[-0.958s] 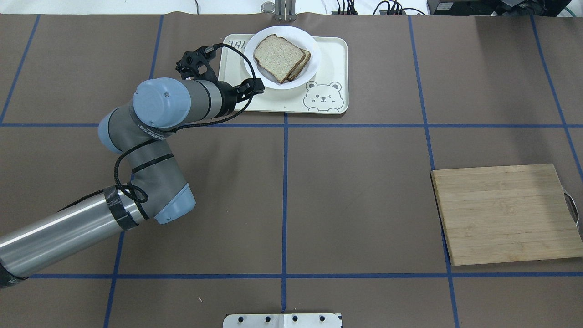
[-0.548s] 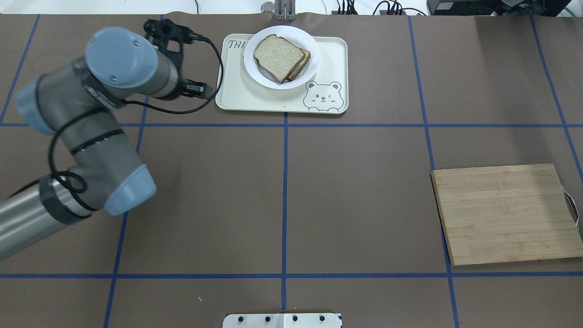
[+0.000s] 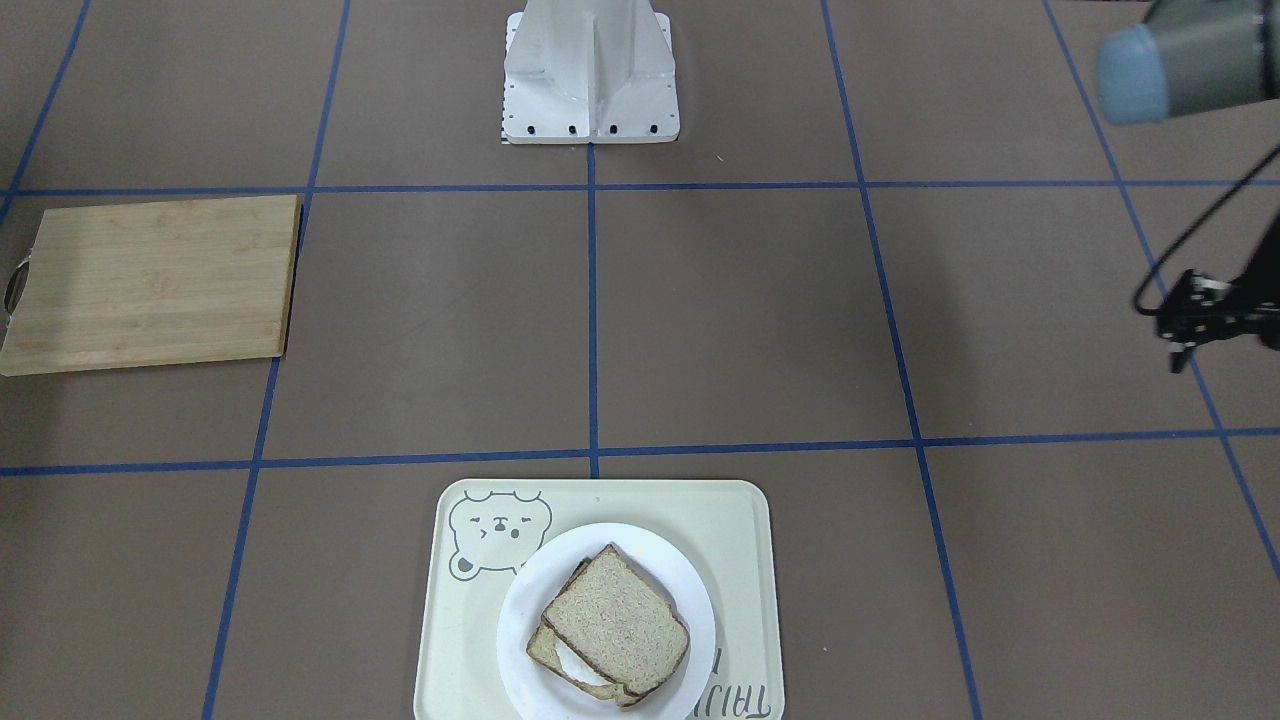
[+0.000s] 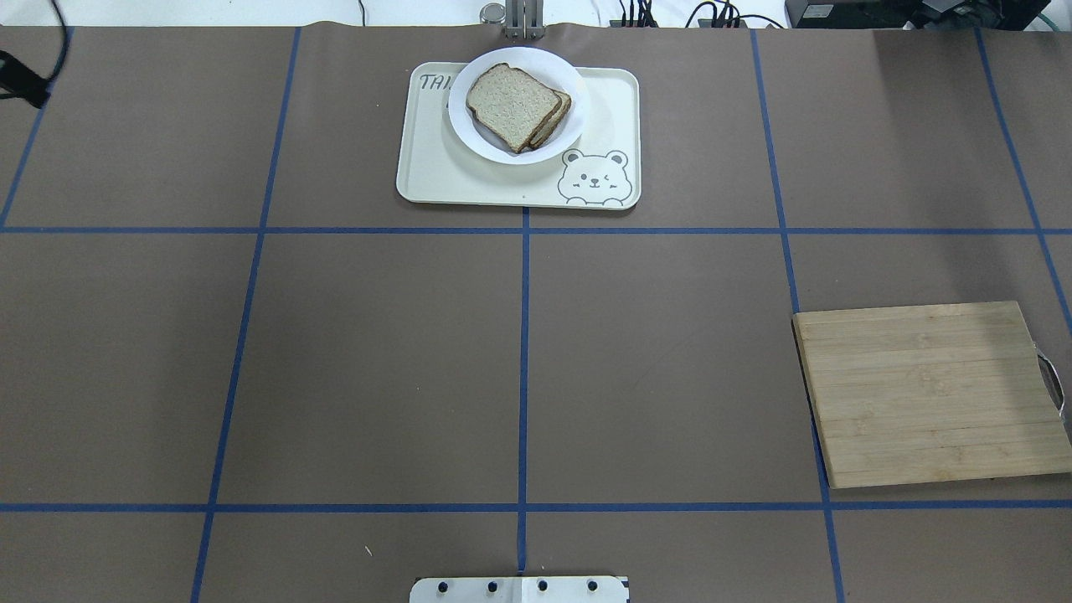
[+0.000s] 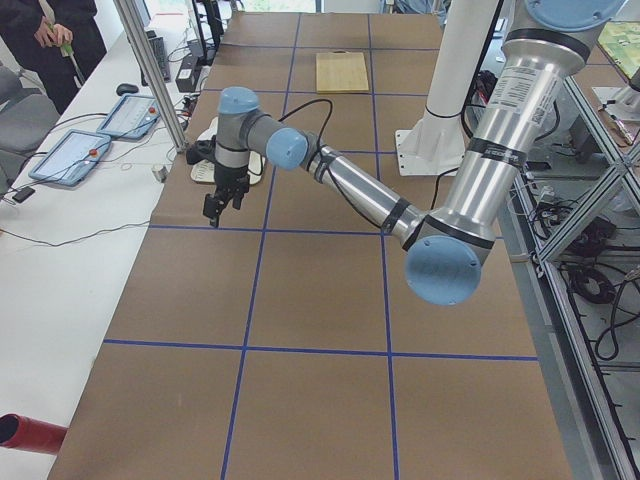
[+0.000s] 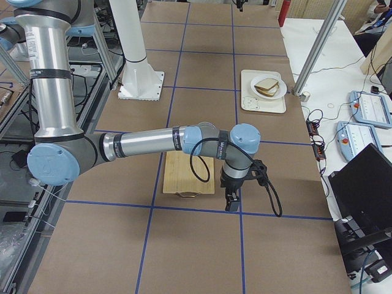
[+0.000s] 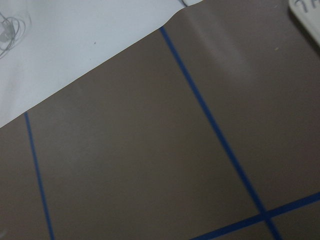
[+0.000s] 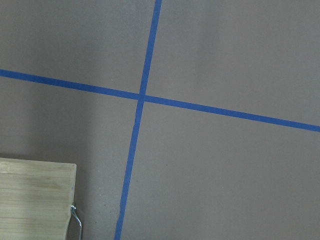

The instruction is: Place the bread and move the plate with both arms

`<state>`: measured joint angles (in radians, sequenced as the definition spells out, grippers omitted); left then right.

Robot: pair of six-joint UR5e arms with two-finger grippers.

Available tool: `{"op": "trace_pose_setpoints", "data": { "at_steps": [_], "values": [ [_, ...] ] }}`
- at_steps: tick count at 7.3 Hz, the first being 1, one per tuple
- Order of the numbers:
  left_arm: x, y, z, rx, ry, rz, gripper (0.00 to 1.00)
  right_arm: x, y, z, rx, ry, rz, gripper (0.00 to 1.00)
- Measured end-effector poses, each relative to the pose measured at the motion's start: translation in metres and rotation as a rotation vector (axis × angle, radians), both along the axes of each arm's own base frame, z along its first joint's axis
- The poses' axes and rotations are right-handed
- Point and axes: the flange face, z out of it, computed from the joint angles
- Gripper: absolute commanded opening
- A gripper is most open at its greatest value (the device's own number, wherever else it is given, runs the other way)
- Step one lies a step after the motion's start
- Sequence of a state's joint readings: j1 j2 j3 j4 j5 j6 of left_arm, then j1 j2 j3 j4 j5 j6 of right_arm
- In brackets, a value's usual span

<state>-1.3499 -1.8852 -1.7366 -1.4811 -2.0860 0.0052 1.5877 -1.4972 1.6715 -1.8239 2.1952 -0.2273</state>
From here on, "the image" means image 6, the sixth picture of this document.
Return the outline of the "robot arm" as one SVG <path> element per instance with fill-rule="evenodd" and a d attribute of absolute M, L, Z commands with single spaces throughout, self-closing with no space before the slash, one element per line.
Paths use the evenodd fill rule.
<path fill-rule="evenodd" d="M 268 184 L 266 167 L 254 159 L 260 132 L 250 124 L 238 124 L 230 131 L 202 122 L 144 132 L 86 134 L 76 120 L 66 35 L 79 28 L 94 29 L 93 3 L 12 1 L 11 5 L 26 37 L 40 126 L 27 165 L 40 182 L 60 186 L 117 158 L 182 151 L 223 161 L 220 185 L 225 189 L 227 211 L 238 209 L 237 190 L 246 180 Z"/>

